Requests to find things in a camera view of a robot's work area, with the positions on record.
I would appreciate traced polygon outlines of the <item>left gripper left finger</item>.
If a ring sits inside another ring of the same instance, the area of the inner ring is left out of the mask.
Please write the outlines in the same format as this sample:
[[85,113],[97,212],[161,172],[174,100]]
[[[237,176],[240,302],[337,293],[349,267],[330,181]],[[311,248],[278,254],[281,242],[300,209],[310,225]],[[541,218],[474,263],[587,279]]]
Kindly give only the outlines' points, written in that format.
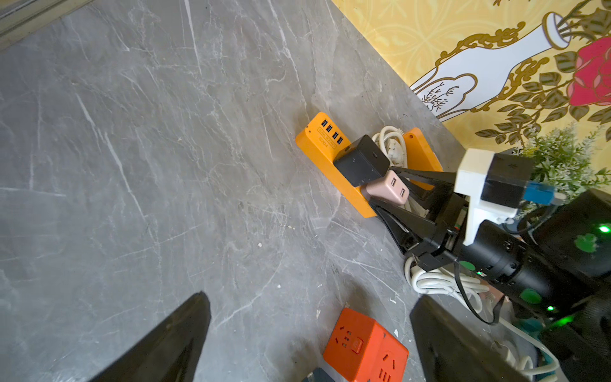
[[208,296],[197,292],[93,381],[193,381],[211,322]]

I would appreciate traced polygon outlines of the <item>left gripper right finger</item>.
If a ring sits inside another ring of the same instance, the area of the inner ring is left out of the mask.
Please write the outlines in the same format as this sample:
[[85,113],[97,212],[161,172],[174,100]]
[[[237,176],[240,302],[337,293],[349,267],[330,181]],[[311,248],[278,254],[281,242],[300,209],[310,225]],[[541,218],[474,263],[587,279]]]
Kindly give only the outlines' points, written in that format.
[[525,381],[430,296],[410,313],[423,374],[427,381]]

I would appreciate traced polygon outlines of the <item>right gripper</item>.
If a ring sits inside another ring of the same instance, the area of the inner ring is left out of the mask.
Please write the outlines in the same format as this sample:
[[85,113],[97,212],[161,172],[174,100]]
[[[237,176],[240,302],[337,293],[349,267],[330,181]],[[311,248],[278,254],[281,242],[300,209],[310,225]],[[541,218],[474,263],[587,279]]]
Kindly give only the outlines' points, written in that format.
[[458,261],[500,291],[530,288],[530,251],[518,237],[484,221],[473,244],[465,246],[467,202],[452,194],[457,174],[393,166],[410,189],[424,217],[373,197],[370,207],[391,233],[399,250],[425,271]]

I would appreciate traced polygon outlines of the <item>red cube adapter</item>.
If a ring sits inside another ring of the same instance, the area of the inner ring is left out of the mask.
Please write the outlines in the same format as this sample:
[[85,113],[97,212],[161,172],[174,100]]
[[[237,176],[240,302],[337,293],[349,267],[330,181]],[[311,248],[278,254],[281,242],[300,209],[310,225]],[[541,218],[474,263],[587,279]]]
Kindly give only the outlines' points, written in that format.
[[375,319],[345,308],[323,358],[348,381],[401,382],[409,351]]

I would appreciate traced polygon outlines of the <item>blue cube adapter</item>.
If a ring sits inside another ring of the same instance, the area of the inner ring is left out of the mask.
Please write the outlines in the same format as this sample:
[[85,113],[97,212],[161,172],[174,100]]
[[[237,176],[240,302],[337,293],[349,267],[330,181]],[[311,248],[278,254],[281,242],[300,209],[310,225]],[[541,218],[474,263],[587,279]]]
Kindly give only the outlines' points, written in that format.
[[309,372],[302,382],[335,382],[335,380],[324,369],[316,368]]

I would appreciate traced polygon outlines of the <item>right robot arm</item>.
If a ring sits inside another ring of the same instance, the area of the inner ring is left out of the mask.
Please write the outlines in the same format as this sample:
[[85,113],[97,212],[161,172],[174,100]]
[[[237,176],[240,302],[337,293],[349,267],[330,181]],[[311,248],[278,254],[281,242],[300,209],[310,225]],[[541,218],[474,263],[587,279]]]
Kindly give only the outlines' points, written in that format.
[[526,311],[551,321],[543,340],[572,381],[610,379],[610,196],[587,189],[565,202],[531,180],[531,162],[495,157],[455,173],[395,168],[418,216],[368,194],[410,267],[452,266],[466,298],[468,270]]

